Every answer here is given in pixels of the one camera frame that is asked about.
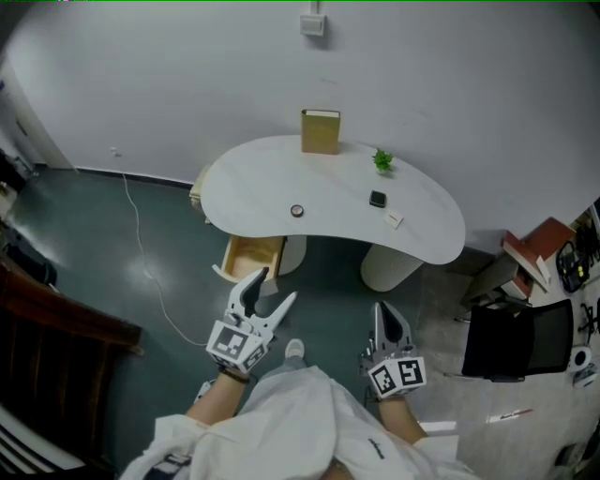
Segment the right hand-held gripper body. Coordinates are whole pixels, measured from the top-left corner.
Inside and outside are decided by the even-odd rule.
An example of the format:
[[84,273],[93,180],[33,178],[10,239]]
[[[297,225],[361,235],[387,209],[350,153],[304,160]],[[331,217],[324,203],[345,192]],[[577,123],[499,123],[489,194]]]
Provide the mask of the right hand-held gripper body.
[[378,400],[402,397],[427,384],[425,360],[413,345],[392,352],[362,353],[359,374],[367,377]]

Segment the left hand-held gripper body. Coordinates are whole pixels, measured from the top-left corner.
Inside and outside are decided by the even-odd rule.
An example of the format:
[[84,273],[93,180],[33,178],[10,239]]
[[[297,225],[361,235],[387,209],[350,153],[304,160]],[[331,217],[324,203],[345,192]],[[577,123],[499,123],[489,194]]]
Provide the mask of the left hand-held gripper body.
[[268,353],[272,340],[271,330],[227,311],[215,321],[206,351],[218,365],[249,374]]

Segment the large wooden drawer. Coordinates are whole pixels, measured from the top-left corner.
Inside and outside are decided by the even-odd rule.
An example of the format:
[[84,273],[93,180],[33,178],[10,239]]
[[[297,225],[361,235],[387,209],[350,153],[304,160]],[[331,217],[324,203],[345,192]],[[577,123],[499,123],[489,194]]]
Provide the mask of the large wooden drawer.
[[260,288],[260,296],[278,293],[278,272],[284,249],[284,238],[246,238],[231,235],[221,264],[213,264],[213,270],[231,283],[239,283],[249,274],[268,268]]

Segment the white curved desk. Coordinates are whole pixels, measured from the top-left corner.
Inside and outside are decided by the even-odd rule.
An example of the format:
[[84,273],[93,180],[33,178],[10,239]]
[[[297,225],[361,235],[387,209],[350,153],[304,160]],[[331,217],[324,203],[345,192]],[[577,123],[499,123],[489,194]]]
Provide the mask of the white curved desk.
[[[242,237],[327,236],[366,242],[364,284],[389,292],[422,264],[444,265],[465,246],[466,228],[455,200],[433,179],[395,158],[376,172],[376,150],[343,142],[337,155],[303,153],[297,135],[260,138],[219,157],[202,184],[202,209],[211,223]],[[384,208],[369,194],[386,194]],[[293,205],[304,215],[293,217]],[[403,216],[396,230],[387,211]]]

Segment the person's left forearm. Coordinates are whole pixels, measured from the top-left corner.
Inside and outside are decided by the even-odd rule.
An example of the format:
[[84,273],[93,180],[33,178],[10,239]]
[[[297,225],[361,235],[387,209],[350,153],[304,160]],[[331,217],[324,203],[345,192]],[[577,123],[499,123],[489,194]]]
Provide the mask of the person's left forearm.
[[211,389],[187,410],[186,416],[207,426],[233,418],[248,384],[248,375],[222,368]]

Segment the person's right forearm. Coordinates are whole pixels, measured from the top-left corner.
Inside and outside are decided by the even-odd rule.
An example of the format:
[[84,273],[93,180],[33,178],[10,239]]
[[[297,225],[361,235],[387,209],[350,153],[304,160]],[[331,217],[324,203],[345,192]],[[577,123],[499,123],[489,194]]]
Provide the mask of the person's right forearm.
[[389,397],[379,402],[379,414],[385,429],[409,444],[428,437],[409,407],[405,397]]

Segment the person's grey trousers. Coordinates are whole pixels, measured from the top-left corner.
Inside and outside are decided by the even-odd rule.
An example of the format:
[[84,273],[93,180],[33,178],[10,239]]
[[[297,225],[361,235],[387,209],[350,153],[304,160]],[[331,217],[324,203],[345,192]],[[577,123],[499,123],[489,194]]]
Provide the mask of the person's grey trousers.
[[294,356],[290,358],[285,358],[283,363],[279,367],[276,367],[270,370],[269,372],[265,373],[260,378],[260,381],[265,381],[266,379],[276,376],[278,374],[289,373],[307,367],[308,365],[302,357]]

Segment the person's white shirt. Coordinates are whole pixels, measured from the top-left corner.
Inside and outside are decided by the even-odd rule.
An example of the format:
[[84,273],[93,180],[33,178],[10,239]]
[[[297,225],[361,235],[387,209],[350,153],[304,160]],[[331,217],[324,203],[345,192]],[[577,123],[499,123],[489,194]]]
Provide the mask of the person's white shirt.
[[307,367],[259,381],[233,418],[212,426],[157,419],[121,480],[479,480],[457,449],[455,437],[402,441]]

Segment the cream padded stool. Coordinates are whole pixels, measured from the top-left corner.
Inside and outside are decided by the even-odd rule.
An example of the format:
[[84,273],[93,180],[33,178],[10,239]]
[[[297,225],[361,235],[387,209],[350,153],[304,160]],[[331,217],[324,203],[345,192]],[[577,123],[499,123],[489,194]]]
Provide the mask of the cream padded stool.
[[210,170],[210,167],[211,167],[211,164],[208,164],[202,168],[199,176],[197,177],[195,183],[193,184],[193,186],[191,187],[191,189],[189,191],[189,198],[190,198],[192,207],[202,214],[204,223],[207,225],[210,225],[211,221],[209,220],[209,218],[206,216],[206,214],[203,211],[202,187],[203,187],[203,182],[204,182],[205,176],[207,175],[208,171]]

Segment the black office chair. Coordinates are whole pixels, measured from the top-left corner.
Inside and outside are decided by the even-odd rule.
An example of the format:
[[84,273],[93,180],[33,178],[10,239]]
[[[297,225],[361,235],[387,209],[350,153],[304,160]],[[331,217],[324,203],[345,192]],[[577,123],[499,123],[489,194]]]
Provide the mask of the black office chair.
[[493,383],[519,383],[528,376],[567,370],[573,348],[570,299],[526,307],[472,309],[461,375]]

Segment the white round device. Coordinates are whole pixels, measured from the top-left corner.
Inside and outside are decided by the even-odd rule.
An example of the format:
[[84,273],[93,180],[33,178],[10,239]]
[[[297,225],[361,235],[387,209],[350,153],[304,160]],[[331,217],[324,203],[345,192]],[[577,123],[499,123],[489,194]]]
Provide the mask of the white round device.
[[577,373],[585,369],[592,360],[592,350],[587,345],[577,345],[571,350],[567,372]]

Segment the dark brown wooden cabinet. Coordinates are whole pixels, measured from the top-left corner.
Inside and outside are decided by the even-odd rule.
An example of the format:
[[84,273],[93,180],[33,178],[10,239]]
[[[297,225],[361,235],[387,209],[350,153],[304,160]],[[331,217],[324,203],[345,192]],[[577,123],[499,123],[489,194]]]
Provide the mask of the dark brown wooden cabinet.
[[114,479],[106,400],[141,334],[0,260],[0,479]]

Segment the black bin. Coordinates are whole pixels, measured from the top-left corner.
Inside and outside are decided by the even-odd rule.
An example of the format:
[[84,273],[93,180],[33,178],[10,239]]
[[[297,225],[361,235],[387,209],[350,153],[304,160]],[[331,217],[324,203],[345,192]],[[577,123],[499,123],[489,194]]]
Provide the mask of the black bin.
[[57,272],[53,264],[37,250],[28,246],[6,244],[6,256],[16,263],[26,274],[44,285],[54,285]]

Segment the white door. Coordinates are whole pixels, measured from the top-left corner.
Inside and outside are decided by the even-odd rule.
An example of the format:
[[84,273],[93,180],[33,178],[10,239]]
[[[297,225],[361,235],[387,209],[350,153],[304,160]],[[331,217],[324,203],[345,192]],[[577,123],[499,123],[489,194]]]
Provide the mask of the white door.
[[76,171],[34,112],[5,55],[0,56],[0,146],[28,167]]

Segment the white wall switch box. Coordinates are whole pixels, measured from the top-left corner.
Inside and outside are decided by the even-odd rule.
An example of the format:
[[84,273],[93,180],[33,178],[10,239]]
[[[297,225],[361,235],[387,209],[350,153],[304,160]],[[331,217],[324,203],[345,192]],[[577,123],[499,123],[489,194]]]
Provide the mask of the white wall switch box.
[[326,16],[303,14],[300,16],[300,33],[307,37],[322,37],[325,31]]

